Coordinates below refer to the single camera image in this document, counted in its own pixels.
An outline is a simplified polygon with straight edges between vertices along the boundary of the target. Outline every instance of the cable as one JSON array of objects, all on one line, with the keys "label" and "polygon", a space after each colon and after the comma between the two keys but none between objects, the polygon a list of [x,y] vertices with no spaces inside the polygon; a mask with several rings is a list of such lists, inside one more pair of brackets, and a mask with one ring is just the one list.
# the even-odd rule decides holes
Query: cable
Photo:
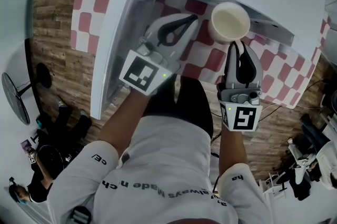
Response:
[{"label": "cable", "polygon": [[219,178],[220,178],[220,176],[218,176],[217,179],[216,179],[216,181],[215,181],[214,188],[213,188],[213,191],[212,191],[213,193],[215,191],[215,188],[216,188],[217,182],[219,181]]},{"label": "cable", "polygon": [[219,138],[220,136],[221,136],[221,131],[220,131],[220,133],[219,133],[217,136],[215,136],[215,137],[212,138],[212,140],[211,140],[211,145],[212,145],[212,143],[213,143],[217,138]]},{"label": "cable", "polygon": [[324,80],[319,80],[317,82],[314,82],[312,85],[310,85],[307,89],[304,90],[304,92],[306,92],[307,90],[309,90],[310,87],[314,86],[315,84],[319,83],[319,82],[323,82]]},{"label": "cable", "polygon": [[[310,85],[307,89],[304,90],[303,93],[305,93],[307,90],[309,90],[312,86],[314,86],[315,84],[318,84],[319,82],[323,82],[324,80],[319,80],[319,81],[316,81],[314,82],[312,85]],[[275,106],[275,105],[278,105],[278,104],[271,104],[269,105],[268,107],[264,108],[262,111],[265,111],[266,109],[268,109],[269,107],[271,106]],[[300,105],[296,105],[298,107],[301,107],[301,108],[305,108],[305,109],[310,109],[310,110],[319,110],[320,108],[310,108],[310,107],[304,107],[304,106],[300,106]],[[259,120],[259,122],[261,122],[262,120],[266,119],[269,115],[271,115],[272,113],[276,112],[280,107],[282,107],[281,105],[279,107],[277,107],[277,109],[275,109],[274,111],[272,111],[270,114],[268,114],[266,117],[262,118]]]},{"label": "cable", "polygon": [[269,107],[271,107],[271,106],[275,106],[275,105],[279,105],[279,104],[271,104],[271,105],[269,105],[269,106],[267,106],[267,107],[265,107],[261,112],[264,112],[266,109],[268,109]]},{"label": "cable", "polygon": [[30,82],[30,81],[26,82],[25,84],[21,84],[20,86],[18,86],[18,87],[16,88],[16,90],[19,91],[19,89],[20,89],[21,86],[24,86],[24,85],[26,85],[26,84],[29,83],[29,82]]},{"label": "cable", "polygon": [[214,157],[216,157],[216,158],[220,158],[220,156],[217,153],[211,152],[211,155],[214,156]]},{"label": "cable", "polygon": [[310,109],[310,110],[319,110],[320,109],[320,108],[304,107],[304,106],[300,106],[300,105],[296,105],[296,107],[301,107],[301,108]]},{"label": "cable", "polygon": [[218,115],[218,114],[216,114],[216,113],[214,113],[214,112],[211,112],[213,115],[215,115],[215,116],[217,116],[217,117],[222,117],[221,115]]},{"label": "cable", "polygon": [[276,112],[280,107],[282,106],[278,106],[274,111],[272,111],[270,114],[268,114],[266,117],[262,118],[259,120],[259,122],[261,122],[262,120],[266,119],[269,115],[273,114],[274,112]]}]

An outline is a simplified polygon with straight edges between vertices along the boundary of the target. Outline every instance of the checkered fabric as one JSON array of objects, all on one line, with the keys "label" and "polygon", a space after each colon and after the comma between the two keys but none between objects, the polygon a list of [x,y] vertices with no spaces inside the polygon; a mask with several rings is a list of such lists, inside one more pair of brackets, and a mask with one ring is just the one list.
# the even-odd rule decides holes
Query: checkered fabric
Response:
[{"label": "checkered fabric", "polygon": [[[95,54],[109,0],[75,0],[71,45],[76,50]],[[219,82],[225,68],[228,45],[214,42],[207,30],[213,6],[196,0],[156,0],[151,22],[174,13],[194,13],[199,27],[185,49],[178,74],[204,82]],[[264,71],[262,98],[293,109],[301,98],[321,55],[330,28],[326,14],[311,60],[305,60],[292,49],[280,52],[279,43],[249,32],[242,40],[257,54]]]}]

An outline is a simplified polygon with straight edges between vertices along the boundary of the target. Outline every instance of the white t-shirt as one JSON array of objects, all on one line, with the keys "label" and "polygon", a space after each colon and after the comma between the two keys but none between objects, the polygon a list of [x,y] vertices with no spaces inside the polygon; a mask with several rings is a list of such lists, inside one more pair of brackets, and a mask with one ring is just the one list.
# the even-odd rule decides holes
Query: white t-shirt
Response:
[{"label": "white t-shirt", "polygon": [[180,219],[270,224],[270,212],[248,165],[236,164],[213,195],[208,177],[210,137],[188,122],[142,118],[122,167],[103,141],[87,145],[57,177],[47,202],[53,223],[65,223],[76,206],[95,224],[167,224]]},{"label": "white t-shirt", "polygon": [[330,174],[337,179],[337,150],[334,142],[326,143],[316,155],[322,174],[322,183],[328,189],[334,189]]}]

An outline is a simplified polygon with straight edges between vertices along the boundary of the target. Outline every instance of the forearm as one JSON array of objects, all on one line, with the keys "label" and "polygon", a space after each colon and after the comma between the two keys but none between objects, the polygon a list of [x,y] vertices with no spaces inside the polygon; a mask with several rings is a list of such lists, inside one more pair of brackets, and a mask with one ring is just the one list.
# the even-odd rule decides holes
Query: forearm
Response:
[{"label": "forearm", "polygon": [[241,132],[231,132],[222,125],[219,176],[237,163],[248,164],[243,135]]},{"label": "forearm", "polygon": [[98,139],[110,143],[121,156],[131,141],[150,97],[133,90],[102,127]]}]

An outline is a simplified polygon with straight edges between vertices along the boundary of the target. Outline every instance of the cup rim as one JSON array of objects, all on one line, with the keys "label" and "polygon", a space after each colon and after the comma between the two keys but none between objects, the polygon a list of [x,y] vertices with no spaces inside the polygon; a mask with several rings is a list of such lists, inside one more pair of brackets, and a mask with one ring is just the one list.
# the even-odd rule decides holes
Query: cup rim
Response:
[{"label": "cup rim", "polygon": [[[221,33],[219,32],[219,30],[214,26],[214,13],[215,13],[215,10],[216,10],[217,8],[219,9],[220,6],[224,6],[224,5],[227,5],[227,6],[230,6],[230,5],[231,5],[231,6],[235,6],[237,9],[241,10],[242,13],[244,13],[244,16],[246,16],[247,20],[249,21],[249,25],[247,26],[248,28],[247,28],[246,33],[245,33],[244,35],[242,35],[242,36],[240,36],[240,37],[238,37],[238,38],[227,38],[227,37],[225,37],[223,34],[221,34]],[[225,38],[225,39],[227,39],[227,40],[229,40],[229,41],[235,41],[235,40],[239,40],[239,39],[243,38],[243,37],[249,32],[249,29],[250,29],[250,27],[251,27],[251,20],[250,20],[250,17],[249,17],[249,15],[248,15],[247,11],[246,11],[241,5],[239,5],[239,4],[237,4],[237,3],[234,3],[234,2],[223,2],[223,3],[220,3],[220,4],[216,5],[215,8],[212,10],[212,14],[211,14],[211,23],[212,23],[212,27],[214,28],[214,30],[215,30],[220,36],[222,36],[223,38]]]}]

